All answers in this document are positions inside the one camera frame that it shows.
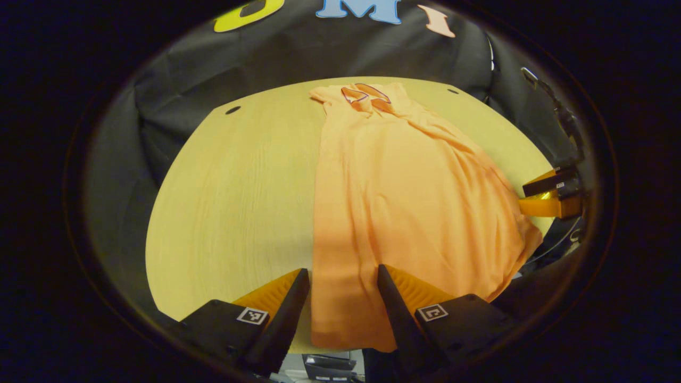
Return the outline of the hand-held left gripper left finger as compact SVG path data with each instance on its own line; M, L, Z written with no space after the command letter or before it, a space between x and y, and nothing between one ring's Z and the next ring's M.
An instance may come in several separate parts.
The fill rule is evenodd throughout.
M309 291L308 270L296 269L233 302L208 301L173 334L230 368L269 376L291 347Z

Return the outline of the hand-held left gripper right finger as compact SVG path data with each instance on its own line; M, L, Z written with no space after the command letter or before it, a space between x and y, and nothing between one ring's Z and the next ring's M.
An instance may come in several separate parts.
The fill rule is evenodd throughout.
M381 264L377 287L399 352L402 378L462 375L496 351L517 321L476 294L453 297Z

